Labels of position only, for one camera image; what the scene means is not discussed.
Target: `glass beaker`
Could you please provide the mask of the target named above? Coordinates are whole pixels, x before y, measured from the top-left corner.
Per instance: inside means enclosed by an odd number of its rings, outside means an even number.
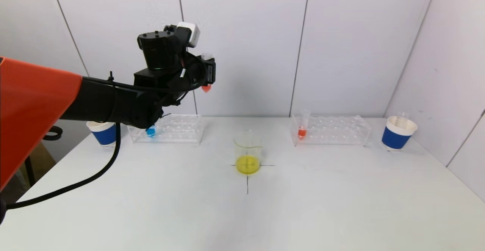
[[[234,137],[236,168],[243,174],[253,174],[260,169],[262,136],[255,130],[239,132]]]

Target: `test tube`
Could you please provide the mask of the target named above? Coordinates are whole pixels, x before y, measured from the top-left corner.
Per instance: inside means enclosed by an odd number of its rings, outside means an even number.
[[[405,128],[407,128],[407,120],[408,119],[409,119],[409,113],[402,111],[402,112],[398,113],[395,125],[398,126],[399,128],[405,129]]]
[[[304,139],[307,135],[307,128],[308,128],[308,123],[310,121],[310,110],[302,110],[300,112],[301,116],[301,121],[300,121],[300,127],[298,128],[298,137],[300,139]]]

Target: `yellow liquid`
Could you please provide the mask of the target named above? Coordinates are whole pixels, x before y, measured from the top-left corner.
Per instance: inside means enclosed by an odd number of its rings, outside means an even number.
[[[236,168],[242,174],[253,174],[260,169],[260,160],[252,155],[243,155],[237,159]]]

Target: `white table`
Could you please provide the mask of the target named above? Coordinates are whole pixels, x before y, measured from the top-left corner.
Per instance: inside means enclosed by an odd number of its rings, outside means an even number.
[[[485,203],[415,140],[385,151],[382,118],[367,119],[366,147],[295,147],[289,118],[205,121],[199,146],[126,136],[95,182],[7,211],[2,250],[485,250]],[[243,125],[265,130],[275,165],[248,180],[231,166]],[[87,178],[112,150],[90,135],[22,199]]]

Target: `black cable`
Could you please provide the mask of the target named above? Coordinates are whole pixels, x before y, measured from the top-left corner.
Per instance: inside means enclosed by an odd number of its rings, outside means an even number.
[[[104,168],[102,168],[102,170],[100,170],[95,175],[92,175],[91,177],[89,177],[87,179],[84,179],[84,180],[77,182],[75,184],[68,185],[67,187],[63,187],[63,188],[58,189],[56,191],[52,191],[48,194],[44,194],[42,196],[27,200],[27,201],[21,201],[21,202],[16,202],[16,203],[13,203],[13,204],[7,204],[7,210],[8,209],[21,208],[21,207],[24,207],[24,206],[31,206],[35,203],[45,201],[47,199],[56,197],[60,194],[64,194],[64,193],[71,191],[73,189],[77,189],[78,187],[82,187],[83,185],[89,184],[90,182],[98,179],[99,177],[101,177],[101,175],[103,175],[113,165],[114,160],[116,160],[116,157],[118,156],[118,153],[120,151],[120,145],[121,145],[120,123],[116,123],[116,145],[114,146],[113,156],[111,156],[110,161],[106,164],[106,166],[104,166]]]
[[[97,83],[102,83],[105,85],[114,85],[116,87],[121,87],[121,88],[126,88],[126,89],[132,89],[132,90],[138,90],[138,91],[145,91],[145,92],[158,92],[158,93],[184,93],[184,92],[190,92],[192,90],[195,90],[199,87],[201,87],[203,84],[207,82],[207,77],[208,73],[207,70],[204,70],[204,77],[200,82],[198,82],[196,85],[193,87],[190,87],[189,89],[181,89],[181,90],[172,90],[172,89],[163,89],[163,88],[154,88],[154,87],[144,87],[144,86],[135,86],[135,85],[127,85],[125,83],[120,83],[120,82],[113,82],[112,80],[100,80],[99,78],[91,78],[91,77],[83,77],[85,80],[89,80],[92,82],[97,82]]]

